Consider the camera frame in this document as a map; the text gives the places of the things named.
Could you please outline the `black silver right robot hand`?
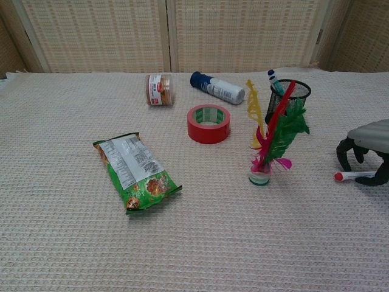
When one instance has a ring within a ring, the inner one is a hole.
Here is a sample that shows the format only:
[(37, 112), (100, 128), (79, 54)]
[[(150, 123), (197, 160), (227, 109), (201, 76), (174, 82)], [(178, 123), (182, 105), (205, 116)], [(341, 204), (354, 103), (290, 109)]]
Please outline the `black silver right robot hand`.
[(356, 182), (364, 186), (381, 186), (388, 182), (388, 119), (361, 125), (350, 130), (336, 148), (338, 162), (346, 172), (351, 171), (347, 152), (352, 150), (359, 164), (371, 150), (382, 158), (382, 163), (373, 177), (357, 177)]

